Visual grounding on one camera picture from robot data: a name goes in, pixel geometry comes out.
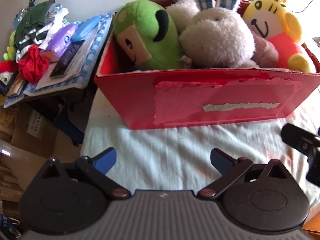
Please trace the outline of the white plush bunny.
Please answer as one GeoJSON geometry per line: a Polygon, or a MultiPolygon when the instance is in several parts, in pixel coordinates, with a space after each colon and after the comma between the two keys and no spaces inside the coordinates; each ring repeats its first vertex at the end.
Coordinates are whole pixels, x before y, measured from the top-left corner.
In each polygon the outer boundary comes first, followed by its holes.
{"type": "Polygon", "coordinates": [[[236,9],[240,0],[173,0],[167,7],[185,67],[250,68],[254,36],[236,9]]]}

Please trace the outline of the green avocado plush toy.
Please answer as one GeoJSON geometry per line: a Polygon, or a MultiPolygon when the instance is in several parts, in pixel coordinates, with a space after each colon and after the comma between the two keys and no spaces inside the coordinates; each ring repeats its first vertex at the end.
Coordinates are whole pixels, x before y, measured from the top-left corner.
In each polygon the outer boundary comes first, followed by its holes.
{"type": "Polygon", "coordinates": [[[183,50],[173,19],[148,0],[126,3],[114,19],[114,35],[139,70],[182,69],[183,50]]]}

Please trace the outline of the cartoon bear bed sheet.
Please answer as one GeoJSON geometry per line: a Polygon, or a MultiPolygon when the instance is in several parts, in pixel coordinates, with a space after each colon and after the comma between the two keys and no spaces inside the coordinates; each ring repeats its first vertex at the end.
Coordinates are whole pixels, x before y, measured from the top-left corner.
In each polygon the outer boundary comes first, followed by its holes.
{"type": "Polygon", "coordinates": [[[306,180],[306,156],[281,140],[281,129],[287,123],[317,133],[318,89],[283,119],[146,130],[129,129],[103,93],[97,91],[81,153],[93,157],[109,147],[115,148],[117,161],[107,176],[130,191],[199,191],[220,176],[210,162],[214,148],[255,163],[279,159],[304,191],[311,207],[315,207],[319,204],[319,188],[306,180]]]}

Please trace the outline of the red cardboard box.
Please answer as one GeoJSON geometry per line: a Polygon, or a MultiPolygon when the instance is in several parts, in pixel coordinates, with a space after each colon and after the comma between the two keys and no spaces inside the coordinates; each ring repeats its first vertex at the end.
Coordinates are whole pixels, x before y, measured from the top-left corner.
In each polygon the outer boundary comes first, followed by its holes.
{"type": "Polygon", "coordinates": [[[113,30],[95,82],[129,128],[151,129],[284,118],[319,75],[258,65],[139,70],[113,30]]]}

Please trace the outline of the cardboard boxes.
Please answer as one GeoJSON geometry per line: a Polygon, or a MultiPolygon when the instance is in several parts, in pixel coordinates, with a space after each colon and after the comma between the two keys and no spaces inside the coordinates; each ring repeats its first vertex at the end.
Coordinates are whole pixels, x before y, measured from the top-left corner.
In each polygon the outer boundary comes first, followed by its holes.
{"type": "Polygon", "coordinates": [[[18,202],[44,162],[80,155],[88,112],[58,97],[1,107],[1,198],[18,202]]]}

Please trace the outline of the pink plush toy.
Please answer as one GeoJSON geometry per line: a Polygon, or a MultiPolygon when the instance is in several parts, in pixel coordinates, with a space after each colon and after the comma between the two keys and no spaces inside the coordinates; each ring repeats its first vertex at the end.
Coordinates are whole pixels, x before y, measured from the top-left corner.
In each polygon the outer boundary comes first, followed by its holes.
{"type": "Polygon", "coordinates": [[[275,46],[268,40],[251,31],[254,37],[255,51],[252,60],[261,68],[276,67],[279,54],[275,46]]]}

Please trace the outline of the red cloth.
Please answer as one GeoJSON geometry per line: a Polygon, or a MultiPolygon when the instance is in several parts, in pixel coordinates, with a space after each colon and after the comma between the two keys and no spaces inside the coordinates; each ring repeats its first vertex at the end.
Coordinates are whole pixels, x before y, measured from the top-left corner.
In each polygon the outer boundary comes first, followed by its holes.
{"type": "Polygon", "coordinates": [[[40,55],[39,47],[32,45],[25,57],[18,61],[18,71],[23,80],[34,85],[43,77],[49,64],[50,61],[40,55]]]}

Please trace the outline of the purple tissue pack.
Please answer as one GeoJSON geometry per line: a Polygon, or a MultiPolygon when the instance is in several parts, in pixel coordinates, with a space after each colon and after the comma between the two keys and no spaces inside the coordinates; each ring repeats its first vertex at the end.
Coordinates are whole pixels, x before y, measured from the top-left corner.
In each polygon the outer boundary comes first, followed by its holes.
{"type": "Polygon", "coordinates": [[[40,57],[45,57],[49,62],[57,62],[71,45],[72,36],[76,32],[78,26],[70,24],[61,28],[52,36],[46,49],[40,50],[40,57]]]}

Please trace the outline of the yellow tiger plush toy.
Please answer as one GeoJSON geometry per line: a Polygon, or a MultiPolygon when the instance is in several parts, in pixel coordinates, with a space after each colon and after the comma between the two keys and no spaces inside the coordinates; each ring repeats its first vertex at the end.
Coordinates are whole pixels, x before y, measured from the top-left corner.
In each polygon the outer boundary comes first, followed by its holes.
{"type": "Polygon", "coordinates": [[[279,55],[274,67],[315,74],[316,67],[302,47],[302,26],[296,16],[287,11],[286,2],[254,0],[242,18],[251,31],[274,45],[279,55]]]}

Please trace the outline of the blue plastic case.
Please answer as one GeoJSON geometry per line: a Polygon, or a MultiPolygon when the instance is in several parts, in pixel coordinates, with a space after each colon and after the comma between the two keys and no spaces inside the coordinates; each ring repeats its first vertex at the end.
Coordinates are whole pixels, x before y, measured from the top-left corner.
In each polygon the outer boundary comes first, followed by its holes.
{"type": "Polygon", "coordinates": [[[85,37],[98,25],[100,22],[100,16],[94,16],[85,22],[82,22],[74,35],[72,36],[72,42],[78,42],[85,39],[85,37]]]}

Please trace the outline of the red santa plush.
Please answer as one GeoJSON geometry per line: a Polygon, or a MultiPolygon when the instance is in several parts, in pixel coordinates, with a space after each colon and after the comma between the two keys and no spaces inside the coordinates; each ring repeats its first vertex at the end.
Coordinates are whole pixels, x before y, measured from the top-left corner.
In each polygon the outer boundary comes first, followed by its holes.
{"type": "Polygon", "coordinates": [[[16,72],[18,65],[15,61],[4,61],[0,63],[1,82],[8,84],[13,74],[16,72]]]}

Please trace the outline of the small green plush toy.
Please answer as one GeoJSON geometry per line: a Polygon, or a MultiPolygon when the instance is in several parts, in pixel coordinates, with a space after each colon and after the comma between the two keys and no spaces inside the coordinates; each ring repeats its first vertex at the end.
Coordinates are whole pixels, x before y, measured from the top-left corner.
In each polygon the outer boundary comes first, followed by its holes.
{"type": "Polygon", "coordinates": [[[9,45],[7,46],[7,52],[3,54],[4,61],[13,61],[15,59],[15,47],[14,47],[14,39],[15,39],[16,31],[13,31],[9,38],[9,45]]]}

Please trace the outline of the green striped garment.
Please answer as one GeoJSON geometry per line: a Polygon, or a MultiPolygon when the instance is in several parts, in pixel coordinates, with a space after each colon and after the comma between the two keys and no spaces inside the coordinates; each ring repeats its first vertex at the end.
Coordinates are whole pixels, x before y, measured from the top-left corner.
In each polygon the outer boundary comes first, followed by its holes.
{"type": "Polygon", "coordinates": [[[49,8],[55,3],[55,0],[48,0],[37,5],[30,7],[30,9],[22,17],[20,23],[17,26],[15,33],[14,47],[16,51],[22,50],[20,42],[26,35],[32,30],[40,30],[45,26],[46,14],[49,8]]]}

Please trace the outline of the blue patterned cloth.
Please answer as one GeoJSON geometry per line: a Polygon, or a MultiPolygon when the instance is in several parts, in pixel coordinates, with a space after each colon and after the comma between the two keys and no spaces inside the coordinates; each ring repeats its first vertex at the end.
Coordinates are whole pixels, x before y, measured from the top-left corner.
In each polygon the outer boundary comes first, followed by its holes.
{"type": "Polygon", "coordinates": [[[61,23],[62,26],[69,25],[66,16],[69,14],[69,10],[65,8],[62,4],[57,3],[51,5],[46,13],[45,24],[53,25],[54,23],[61,23]]]}

